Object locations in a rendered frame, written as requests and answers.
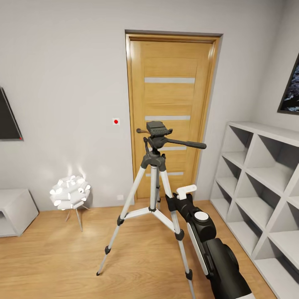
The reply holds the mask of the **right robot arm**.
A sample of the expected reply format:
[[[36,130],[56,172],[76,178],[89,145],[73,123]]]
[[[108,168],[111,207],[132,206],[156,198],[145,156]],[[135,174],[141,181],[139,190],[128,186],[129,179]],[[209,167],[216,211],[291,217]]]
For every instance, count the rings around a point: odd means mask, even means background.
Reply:
[[[178,211],[186,220],[189,235],[204,274],[210,280],[215,299],[255,299],[239,272],[231,248],[216,237],[216,226],[210,216],[193,206],[196,185],[178,188],[173,197],[165,194],[170,212]]]

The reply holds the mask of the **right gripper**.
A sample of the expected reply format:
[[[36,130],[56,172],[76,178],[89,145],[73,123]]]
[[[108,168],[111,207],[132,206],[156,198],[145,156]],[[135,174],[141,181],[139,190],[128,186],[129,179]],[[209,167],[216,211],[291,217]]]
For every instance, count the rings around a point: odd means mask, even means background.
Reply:
[[[192,194],[186,194],[186,199],[183,200],[178,199],[177,196],[178,194],[173,193],[173,197],[170,198],[167,194],[165,194],[169,211],[172,212],[177,210],[182,215],[182,209],[186,205],[193,205],[193,196]]]

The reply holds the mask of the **camera tripod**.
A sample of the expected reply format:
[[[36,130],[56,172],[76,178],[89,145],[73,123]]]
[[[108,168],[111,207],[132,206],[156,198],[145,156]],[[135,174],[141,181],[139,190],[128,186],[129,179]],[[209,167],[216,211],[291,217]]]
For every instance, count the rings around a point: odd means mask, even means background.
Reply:
[[[173,196],[172,196],[172,192],[171,192],[171,188],[170,188],[169,180],[168,180],[168,176],[167,176],[167,171],[166,171],[165,154],[161,155],[161,153],[157,150],[161,149],[165,145],[165,143],[168,143],[168,142],[175,143],[175,144],[181,144],[181,145],[185,145],[188,147],[200,148],[200,149],[206,149],[207,145],[204,143],[199,143],[199,142],[185,142],[185,141],[173,140],[173,139],[169,139],[169,138],[165,137],[165,135],[171,134],[173,129],[168,130],[166,128],[166,126],[163,124],[163,122],[161,122],[161,121],[147,122],[147,130],[149,131],[151,136],[148,138],[143,137],[144,142],[145,142],[146,155],[143,157],[141,167],[140,167],[137,177],[134,181],[134,184],[133,184],[130,194],[127,198],[127,201],[124,205],[122,213],[121,213],[121,215],[119,215],[119,217],[117,219],[117,226],[116,226],[115,232],[112,236],[110,244],[108,246],[106,246],[106,248],[105,248],[105,257],[104,257],[104,259],[101,263],[101,266],[99,268],[99,271],[96,273],[96,275],[97,276],[100,275],[100,271],[103,267],[106,257],[111,250],[112,244],[113,244],[115,237],[118,233],[120,225],[123,224],[124,220],[151,213],[151,214],[154,214],[160,221],[162,221],[167,227],[169,227],[174,232],[175,238],[179,242],[179,247],[181,250],[181,254],[182,254],[182,258],[183,258],[183,262],[184,262],[184,266],[185,266],[185,270],[186,270],[185,275],[189,281],[191,294],[192,294],[193,299],[196,299],[195,295],[194,295],[194,290],[192,287],[192,282],[191,282],[192,277],[193,277],[193,272],[191,269],[189,269],[189,266],[187,264],[187,259],[186,259],[186,255],[185,255],[185,251],[184,251],[183,242],[182,242],[182,239],[184,238],[184,231],[179,228],[176,211],[171,212],[173,222],[171,222],[165,215],[163,215],[160,212],[159,203],[160,203],[161,199],[159,196],[159,191],[160,191],[159,172],[162,176],[165,193],[170,198],[172,198]],[[150,146],[152,147],[152,151],[150,151],[150,152],[147,147],[147,143],[149,143]],[[141,181],[148,165],[151,165],[150,207],[142,208],[142,209],[127,213],[128,208],[129,208],[129,206],[132,202],[132,199],[135,195],[135,192],[137,190],[137,187],[139,186],[140,181]],[[157,202],[158,202],[158,209],[156,209]]]

